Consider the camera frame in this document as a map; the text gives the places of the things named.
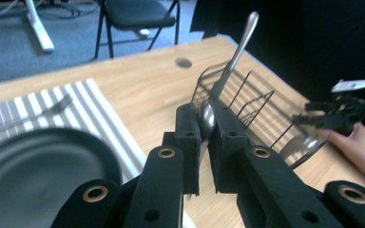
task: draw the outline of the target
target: gray carpet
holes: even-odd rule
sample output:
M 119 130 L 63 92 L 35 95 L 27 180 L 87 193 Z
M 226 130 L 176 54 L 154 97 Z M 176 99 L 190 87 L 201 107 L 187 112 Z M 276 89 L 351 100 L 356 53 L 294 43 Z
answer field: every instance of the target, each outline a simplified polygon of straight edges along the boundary
M 170 1 L 163 0 L 165 6 Z M 182 1 L 180 44 L 201 40 L 201 32 L 189 32 L 196 0 Z M 100 47 L 99 58 L 93 60 L 100 9 L 95 2 L 69 3 L 80 12 L 72 16 L 68 9 L 44 3 L 37 8 L 42 23 L 55 46 L 45 53 L 31 29 L 25 12 L 0 17 L 0 82 L 75 67 L 108 59 L 107 46 Z M 133 32 L 113 29 L 114 40 L 137 38 Z M 106 30 L 102 42 L 106 41 Z M 115 58 L 144 52 L 150 41 L 121 44 L 114 47 Z M 174 28 L 165 28 L 153 49 L 174 45 Z

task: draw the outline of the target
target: chair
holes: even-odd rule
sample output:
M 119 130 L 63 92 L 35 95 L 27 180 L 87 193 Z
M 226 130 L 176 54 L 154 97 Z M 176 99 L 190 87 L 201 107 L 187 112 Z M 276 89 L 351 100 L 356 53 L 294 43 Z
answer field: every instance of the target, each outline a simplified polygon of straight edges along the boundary
M 106 18 L 106 32 L 110 58 L 114 58 L 113 44 L 143 40 L 138 39 L 113 43 L 111 27 L 120 30 L 158 29 L 153 38 L 148 38 L 151 39 L 152 42 L 147 50 L 151 50 L 159 37 L 162 28 L 169 28 L 176 25 L 174 44 L 177 45 L 179 43 L 180 0 L 173 0 L 168 10 L 157 0 L 99 0 L 99 5 L 100 18 L 94 58 L 97 58 L 99 55 L 99 45 L 104 18 Z M 173 16 L 171 15 L 171 12 L 176 6 L 176 16 Z

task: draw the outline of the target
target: spoon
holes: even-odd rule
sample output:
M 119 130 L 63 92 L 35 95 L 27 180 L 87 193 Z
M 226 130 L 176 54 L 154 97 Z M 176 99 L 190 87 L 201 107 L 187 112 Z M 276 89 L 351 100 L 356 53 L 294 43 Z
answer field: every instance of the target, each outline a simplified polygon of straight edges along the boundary
M 283 146 L 283 148 L 280 150 L 279 155 L 286 160 L 289 158 L 289 156 L 301 152 L 301 151 L 308 151 L 308 153 L 315 153 L 317 150 L 319 150 L 320 145 L 318 143 L 318 140 L 311 136 L 304 136 L 299 135 L 295 136 L 293 139 L 291 139 L 287 144 Z
M 227 64 L 224 68 L 223 73 L 221 74 L 221 78 L 210 90 L 210 98 L 217 101 L 219 96 L 221 95 L 221 91 L 224 88 L 224 85 L 227 82 L 227 79 L 230 77 L 230 74 L 233 72 L 234 67 L 236 66 L 239 58 L 247 46 L 248 41 L 253 34 L 254 29 L 256 28 L 257 22 L 259 20 L 259 14 L 253 11 L 247 19 L 247 24 L 245 25 L 245 31 L 240 40 L 239 46 L 237 47 L 236 52 L 233 55 L 232 60 Z
M 67 108 L 67 106 L 71 103 L 72 103 L 72 97 L 67 93 L 59 102 L 55 103 L 53 106 L 47 109 L 44 109 L 38 114 L 31 114 L 26 118 L 18 118 L 15 120 L 10 120 L 4 123 L 0 123 L 0 132 L 27 121 L 37 120 L 40 117 L 55 116 L 63 112 Z
M 316 152 L 325 144 L 327 143 L 327 141 L 324 141 L 323 143 L 321 143 L 317 148 L 315 148 L 314 150 L 309 150 L 305 155 L 303 155 L 299 160 L 295 161 L 293 164 L 289 165 L 289 167 L 291 167 L 292 169 L 297 168 L 299 165 L 303 164 L 304 162 L 306 162 L 307 160 L 309 160 L 314 154 L 316 154 Z
M 203 154 L 209 144 L 209 138 L 215 129 L 215 112 L 208 100 L 201 102 L 198 111 L 198 124 L 200 126 L 202 143 L 200 145 L 200 161 L 202 161 Z

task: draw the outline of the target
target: table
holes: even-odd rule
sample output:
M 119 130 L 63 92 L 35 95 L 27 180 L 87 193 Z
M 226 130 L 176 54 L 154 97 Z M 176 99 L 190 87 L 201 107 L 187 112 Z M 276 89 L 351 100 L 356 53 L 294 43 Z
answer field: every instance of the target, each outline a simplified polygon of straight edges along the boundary
M 77 66 L 0 84 L 0 102 L 45 88 L 93 78 L 125 126 L 147 154 L 162 143 L 164 131 L 174 131 L 175 110 L 191 101 L 201 73 L 228 61 L 237 46 L 222 37 L 149 51 L 119 59 Z M 186 58 L 192 67 L 175 63 Z M 276 90 L 298 106 L 307 101 L 277 75 L 244 53 L 236 71 L 256 70 Z M 328 181 L 353 181 L 365 187 L 365 178 L 330 146 L 321 148 L 296 169 L 308 185 L 323 191 Z M 243 227 L 235 195 L 215 194 L 209 160 L 202 161 L 199 197 L 184 202 L 184 209 L 198 227 Z

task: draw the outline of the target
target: fork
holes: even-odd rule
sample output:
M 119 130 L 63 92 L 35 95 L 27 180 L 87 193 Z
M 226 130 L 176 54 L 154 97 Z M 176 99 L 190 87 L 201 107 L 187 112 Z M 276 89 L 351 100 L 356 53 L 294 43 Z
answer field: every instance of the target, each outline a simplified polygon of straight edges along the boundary
M 47 109 L 44 109 L 38 114 L 30 115 L 27 116 L 26 118 L 18 118 L 15 120 L 11 120 L 9 122 L 0 123 L 0 131 L 9 129 L 26 121 L 37 120 L 40 117 L 55 116 L 63 112 L 70 103 L 72 103 L 72 97 L 67 93 L 59 102 L 57 102 L 56 104 Z

